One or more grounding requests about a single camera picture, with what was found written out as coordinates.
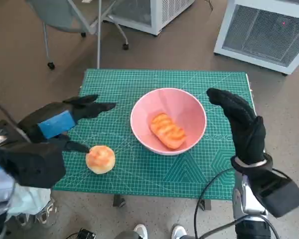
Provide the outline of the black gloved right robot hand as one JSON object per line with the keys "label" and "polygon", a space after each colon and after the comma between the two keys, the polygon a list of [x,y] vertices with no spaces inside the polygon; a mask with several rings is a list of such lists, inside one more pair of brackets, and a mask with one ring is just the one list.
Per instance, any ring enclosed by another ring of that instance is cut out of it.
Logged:
{"label": "black gloved right robot hand", "polygon": [[210,103],[223,109],[230,123],[236,157],[247,165],[263,161],[266,136],[263,118],[237,94],[216,88],[209,88],[206,93]]}

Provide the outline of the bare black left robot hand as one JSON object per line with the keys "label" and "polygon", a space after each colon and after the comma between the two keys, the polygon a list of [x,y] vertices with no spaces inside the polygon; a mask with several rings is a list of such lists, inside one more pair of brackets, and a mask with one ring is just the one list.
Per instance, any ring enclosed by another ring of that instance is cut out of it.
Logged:
{"label": "bare black left robot hand", "polygon": [[97,98],[97,94],[92,94],[49,103],[27,115],[18,127],[33,143],[51,142],[63,151],[89,153],[90,148],[72,141],[65,133],[74,128],[79,120],[94,119],[116,106],[116,103],[98,103]]}

